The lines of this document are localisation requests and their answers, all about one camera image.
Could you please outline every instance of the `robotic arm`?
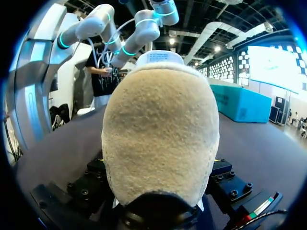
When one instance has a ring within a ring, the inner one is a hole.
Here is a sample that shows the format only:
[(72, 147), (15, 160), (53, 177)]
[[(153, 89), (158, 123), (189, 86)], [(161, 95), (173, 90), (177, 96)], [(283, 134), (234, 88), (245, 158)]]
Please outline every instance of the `robotic arm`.
[(100, 35), (104, 41), (113, 36), (112, 41), (107, 45), (113, 52), (121, 49), (119, 33), (114, 24), (114, 8), (109, 4), (97, 6), (84, 20), (72, 25), (58, 36), (58, 46), (67, 49), (72, 44)]
[(179, 21), (174, 0), (150, 0), (150, 4), (153, 11), (141, 10), (135, 14), (135, 32), (124, 46), (121, 45), (119, 29), (116, 29), (113, 21), (114, 8), (109, 4), (97, 6), (84, 20), (60, 33), (58, 46), (67, 49), (78, 41), (100, 35), (106, 44), (104, 53), (109, 49), (116, 54), (111, 64), (122, 68), (144, 45), (160, 36), (159, 27), (174, 25)]
[(114, 67), (122, 68), (144, 45), (156, 40), (160, 36), (159, 26), (174, 25), (179, 21), (174, 0), (150, 0), (150, 5), (153, 11), (141, 10), (135, 14), (135, 31), (112, 59)]

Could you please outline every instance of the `floor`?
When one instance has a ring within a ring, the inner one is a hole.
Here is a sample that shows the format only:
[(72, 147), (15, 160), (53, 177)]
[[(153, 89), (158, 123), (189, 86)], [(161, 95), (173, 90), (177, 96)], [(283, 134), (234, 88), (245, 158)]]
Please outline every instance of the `floor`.
[(271, 125), (278, 128), (284, 134), (286, 134), (290, 139), (296, 141), (302, 148), (307, 150), (307, 138), (302, 138), (299, 129), (295, 126), (287, 124), (285, 126), (279, 126), (270, 122)]

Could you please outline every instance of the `white cylinder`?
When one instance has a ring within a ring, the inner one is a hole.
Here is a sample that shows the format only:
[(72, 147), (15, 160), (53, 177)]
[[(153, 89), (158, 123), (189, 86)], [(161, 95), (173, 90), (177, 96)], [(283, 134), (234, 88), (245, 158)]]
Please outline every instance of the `white cylinder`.
[(179, 22), (179, 15), (174, 0), (154, 1), (150, 0), (154, 11), (162, 18), (164, 25), (175, 25)]
[(175, 62), (184, 65), (182, 57), (167, 50), (152, 50), (142, 54), (136, 62), (136, 67), (154, 62)]

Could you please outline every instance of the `white wall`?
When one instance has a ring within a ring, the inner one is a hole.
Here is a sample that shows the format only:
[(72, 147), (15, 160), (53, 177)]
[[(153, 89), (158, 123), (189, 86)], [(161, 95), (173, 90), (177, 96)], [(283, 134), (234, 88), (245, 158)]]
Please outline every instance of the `white wall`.
[(68, 104), (70, 117), (73, 107), (73, 86), (74, 76), (78, 69), (76, 64), (88, 59), (92, 48), (90, 45), (80, 43), (73, 57), (65, 62), (58, 70), (58, 90), (49, 94), (49, 108), (52, 106), (59, 107), (62, 104)]
[(284, 89), (281, 89), (276, 86), (268, 85), (266, 83), (259, 83), (256, 81), (249, 81), (249, 86), (246, 89), (258, 92), (262, 95), (272, 98), (272, 105), (275, 105), (275, 99), (277, 97), (282, 97), (289, 99), (290, 97), (290, 108), (292, 111), (292, 116), (295, 115), (295, 112), (298, 113), (298, 116), (301, 118), (307, 117), (307, 91), (300, 90), (299, 94), (289, 93)]

